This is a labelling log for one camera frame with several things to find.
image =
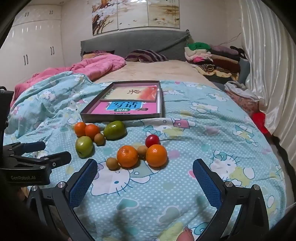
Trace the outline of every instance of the pink comforter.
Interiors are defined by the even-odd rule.
[[[15,95],[10,104],[12,106],[22,92],[32,85],[56,74],[73,71],[75,74],[85,74],[91,81],[95,81],[104,74],[116,71],[126,65],[124,58],[110,53],[103,53],[95,58],[87,58],[71,67],[48,68],[41,73],[34,74],[26,82],[15,86]]]

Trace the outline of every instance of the tangerine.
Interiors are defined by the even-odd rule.
[[[161,167],[167,159],[168,153],[162,145],[154,144],[146,152],[146,161],[152,167]]]
[[[100,128],[94,124],[89,124],[85,127],[85,135],[90,137],[92,141],[94,141],[95,135],[100,132],[101,132]]]
[[[76,123],[74,126],[74,131],[76,136],[78,137],[85,136],[85,127],[86,127],[86,124],[84,122]]]
[[[122,167],[132,167],[138,162],[137,150],[132,146],[122,146],[117,152],[117,161]]]

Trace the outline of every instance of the satin curtain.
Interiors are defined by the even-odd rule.
[[[251,63],[246,86],[259,97],[266,128],[280,138],[296,168],[296,45],[261,0],[240,0],[240,5],[242,46]]]

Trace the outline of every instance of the green apple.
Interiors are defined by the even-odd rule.
[[[90,137],[82,136],[76,140],[75,149],[80,158],[90,156],[94,145]]]

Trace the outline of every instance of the tray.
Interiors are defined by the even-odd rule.
[[[97,123],[159,118],[163,117],[163,113],[160,82],[139,80],[113,82],[80,115],[85,123]]]

